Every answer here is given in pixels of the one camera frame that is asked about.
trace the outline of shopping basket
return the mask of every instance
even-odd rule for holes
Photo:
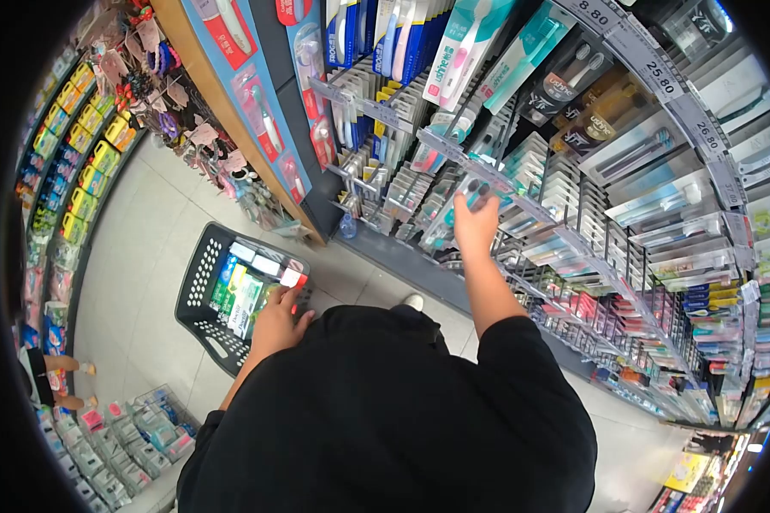
[[[217,318],[216,310],[208,304],[222,265],[228,258],[228,250],[235,241],[260,257],[254,258],[253,262],[246,262],[249,272],[262,273],[266,278],[276,279],[277,282],[282,280],[286,284],[292,278],[297,280],[302,292],[297,298],[296,318],[308,310],[311,296],[308,286],[311,269],[300,257],[229,230],[219,223],[211,221],[205,225],[188,268],[185,269],[174,317],[197,338],[216,364],[233,377],[236,377],[246,362],[251,341],[236,336],[226,323]],[[274,272],[275,264],[278,265],[277,272]]]

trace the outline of tile floor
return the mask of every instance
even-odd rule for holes
[[[181,278],[205,223],[217,220],[306,259],[318,313],[336,304],[390,307],[411,287],[341,245],[312,249],[261,231],[236,203],[149,138],[120,176],[94,238],[75,330],[74,356],[92,360],[96,377],[75,375],[79,395],[101,404],[167,383],[203,421],[231,379],[174,320]],[[469,318],[426,300],[452,354],[476,360]],[[593,419],[598,438],[596,493],[590,511],[641,512],[657,494],[689,437],[636,407],[566,373]]]

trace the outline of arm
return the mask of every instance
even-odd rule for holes
[[[289,289],[287,286],[278,286],[268,296],[268,303],[259,312],[257,323],[254,326],[254,334],[251,337],[251,351],[237,374],[234,384],[228,390],[226,398],[222,400],[220,410],[227,410],[236,391],[240,389],[251,371],[265,360],[267,356],[294,347],[302,340],[308,324],[314,318],[314,311],[306,312],[294,326],[294,318],[291,310],[299,295],[299,289]]]
[[[485,330],[498,321],[519,315],[527,317],[528,313],[490,258],[491,242],[499,223],[499,199],[492,196],[482,209],[471,212],[465,196],[456,193],[453,207],[453,229],[465,265],[465,287],[476,335],[481,339]]]

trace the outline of hand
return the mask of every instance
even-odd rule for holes
[[[499,227],[499,199],[495,195],[476,212],[468,210],[462,192],[453,197],[453,234],[462,259],[490,257],[490,246]]]
[[[306,312],[294,326],[294,316],[290,312],[298,295],[299,289],[287,286],[278,286],[271,291],[265,308],[257,316],[250,354],[265,358],[299,344],[314,319],[314,311]]]

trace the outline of sneaker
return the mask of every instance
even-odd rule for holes
[[[400,304],[407,304],[417,312],[422,311],[422,306],[425,304],[425,299],[419,294],[411,294],[406,297]]]

